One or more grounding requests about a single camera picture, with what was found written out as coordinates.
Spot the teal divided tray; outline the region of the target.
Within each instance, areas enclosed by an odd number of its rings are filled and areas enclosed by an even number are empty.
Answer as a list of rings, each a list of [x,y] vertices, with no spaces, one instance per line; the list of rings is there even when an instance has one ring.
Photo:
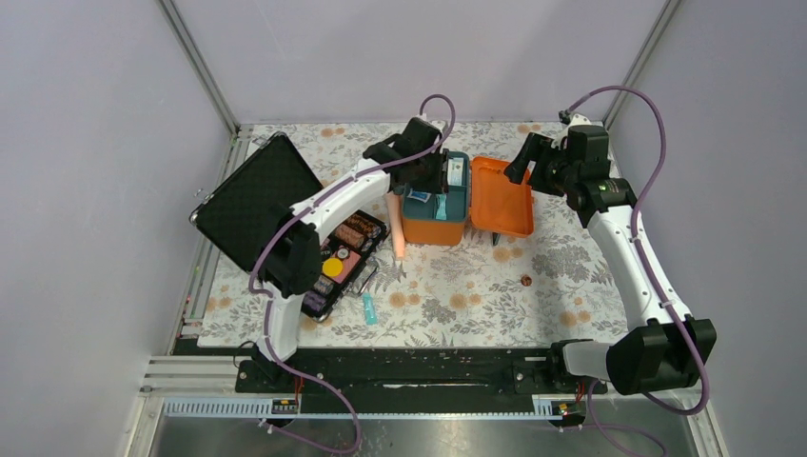
[[[425,222],[464,223],[466,221],[471,193],[469,156],[464,152],[449,151],[447,153],[446,168],[450,157],[463,157],[466,160],[464,185],[462,187],[450,187],[447,184],[445,193],[431,193],[432,196],[426,203],[407,199],[406,195],[411,191],[411,188],[407,187],[402,200],[404,218]]]

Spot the orange medicine box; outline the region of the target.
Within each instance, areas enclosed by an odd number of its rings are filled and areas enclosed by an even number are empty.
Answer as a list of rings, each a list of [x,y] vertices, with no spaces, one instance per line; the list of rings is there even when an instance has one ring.
[[[403,217],[405,241],[412,244],[456,246],[466,228],[494,236],[526,238],[533,233],[534,215],[531,188],[514,185],[503,174],[508,163],[478,156],[471,158],[471,193],[468,217],[464,223],[425,222]]]

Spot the teal tube pair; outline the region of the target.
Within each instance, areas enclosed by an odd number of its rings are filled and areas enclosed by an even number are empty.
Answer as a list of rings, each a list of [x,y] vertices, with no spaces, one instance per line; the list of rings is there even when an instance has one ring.
[[[369,292],[362,294],[364,306],[364,319],[368,326],[376,325],[378,323],[377,311],[375,308],[373,297]]]

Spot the small blue sachets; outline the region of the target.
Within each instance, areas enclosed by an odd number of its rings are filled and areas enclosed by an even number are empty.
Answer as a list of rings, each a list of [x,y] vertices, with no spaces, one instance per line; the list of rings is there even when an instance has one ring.
[[[416,191],[412,189],[410,192],[407,193],[406,198],[421,203],[426,203],[429,201],[431,196],[432,194],[429,192]]]

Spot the blue white medicine packet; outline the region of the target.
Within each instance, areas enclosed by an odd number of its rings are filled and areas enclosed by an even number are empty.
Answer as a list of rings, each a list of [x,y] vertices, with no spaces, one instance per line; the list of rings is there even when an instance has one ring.
[[[446,169],[446,183],[450,187],[462,187],[465,181],[465,163],[463,157],[450,157]]]

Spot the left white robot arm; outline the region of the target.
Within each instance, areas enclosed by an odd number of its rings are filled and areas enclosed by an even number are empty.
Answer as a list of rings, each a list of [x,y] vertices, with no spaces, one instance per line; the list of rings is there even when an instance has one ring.
[[[292,385],[295,367],[288,359],[298,348],[297,317],[304,295],[322,274],[320,247],[350,215],[396,186],[393,174],[414,173],[414,162],[439,149],[450,134],[421,115],[401,133],[371,145],[342,177],[313,196],[282,207],[275,229],[249,274],[248,289],[267,297],[261,336],[256,342],[265,356],[259,379],[274,391]]]

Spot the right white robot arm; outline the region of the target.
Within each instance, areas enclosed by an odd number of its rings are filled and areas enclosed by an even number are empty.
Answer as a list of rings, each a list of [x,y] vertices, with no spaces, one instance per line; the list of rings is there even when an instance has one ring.
[[[693,316],[666,278],[635,192],[612,176],[608,150],[600,126],[569,126],[557,139],[530,133],[504,171],[513,184],[565,199],[599,247],[624,306],[628,332],[616,343],[553,344],[547,383],[568,392],[583,378],[597,379],[623,395],[704,385],[716,329]]]

